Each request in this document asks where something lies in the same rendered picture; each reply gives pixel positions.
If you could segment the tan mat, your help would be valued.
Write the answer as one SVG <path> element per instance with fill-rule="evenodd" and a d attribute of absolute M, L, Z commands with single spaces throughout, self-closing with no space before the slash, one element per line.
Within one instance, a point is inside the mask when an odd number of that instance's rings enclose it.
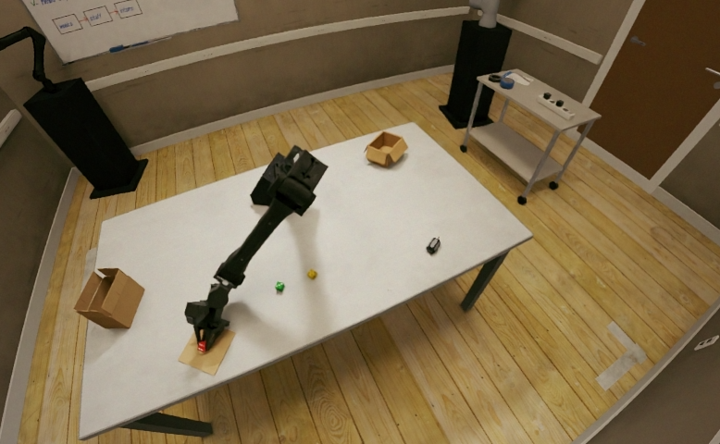
<path fill-rule="evenodd" d="M 224 331 L 214 341 L 209 351 L 201 352 L 197 350 L 197 338 L 193 332 L 178 361 L 214 376 L 235 335 L 236 332 L 224 328 Z"/>

